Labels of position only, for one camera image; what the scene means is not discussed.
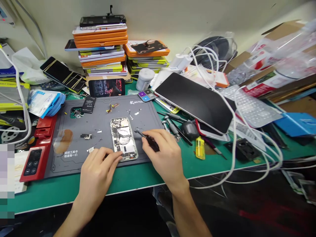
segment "green desk surface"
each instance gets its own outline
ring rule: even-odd
[[[136,82],[126,84],[126,93],[128,89],[136,90],[135,84]],[[156,102],[154,104],[157,111],[163,110]],[[285,160],[316,154],[316,143],[301,146],[283,133],[281,135],[289,147],[289,150],[282,149]],[[205,160],[197,159],[194,155],[195,142],[193,142],[193,146],[179,142],[182,151],[184,175],[188,179],[230,170],[231,153],[223,146],[223,142],[213,141],[227,160],[220,155],[208,155]],[[243,164],[237,160],[235,168],[241,169],[254,165],[256,164],[253,162]],[[79,180],[80,174],[74,174],[32,181],[28,184],[25,192],[15,195],[14,199],[8,199],[8,211],[14,211],[17,214],[73,202],[79,191]],[[121,167],[115,171],[108,195],[152,187],[163,183],[163,180],[151,163]]]

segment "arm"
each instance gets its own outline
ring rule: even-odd
[[[178,143],[163,129],[143,133],[154,138],[159,145],[160,151],[154,152],[147,140],[142,138],[143,150],[172,193],[173,213],[180,236],[212,237],[192,199],[189,182],[183,174],[181,149]]]
[[[121,154],[101,147],[88,155],[81,168],[79,193],[54,237],[75,237],[91,220],[110,187]]]

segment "hand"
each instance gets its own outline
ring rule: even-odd
[[[110,187],[122,153],[101,147],[88,155],[81,168],[79,193],[72,205],[78,221],[88,223],[94,216]]]
[[[155,139],[159,152],[154,152],[146,138],[142,138],[143,150],[146,152],[155,170],[160,174],[172,194],[189,188],[189,182],[184,177],[181,149],[175,138],[164,129],[153,129],[143,134]]]

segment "wall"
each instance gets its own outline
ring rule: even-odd
[[[33,37],[40,44],[32,22],[12,0]],[[278,19],[301,18],[309,20],[315,14],[315,2],[307,0],[20,0],[37,21],[49,56],[79,66],[76,52],[65,52],[72,38],[72,30],[82,16],[103,15],[109,12],[125,14],[128,35],[132,40],[160,39],[171,50],[173,58],[186,46],[200,40],[210,31],[233,31],[239,51],[247,49],[256,40],[254,35],[264,32],[267,25]],[[8,37],[17,51],[28,47],[39,59],[41,54],[20,22],[15,28],[0,24],[0,37]]]

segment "stack of boxes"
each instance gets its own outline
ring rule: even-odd
[[[72,32],[77,48],[85,50],[78,52],[78,57],[87,76],[126,76],[126,55],[123,44],[127,43],[127,27],[81,30],[79,26]],[[87,50],[87,48],[104,47],[102,50]]]
[[[168,48],[150,52],[147,54],[138,54],[131,47],[131,45],[141,44],[144,42],[146,42],[146,40],[129,40],[127,44],[123,45],[123,49],[128,56],[127,68],[134,79],[138,78],[138,73],[143,68],[150,68],[155,73],[158,73],[161,68],[169,66],[169,62],[164,57],[170,53],[170,50]]]

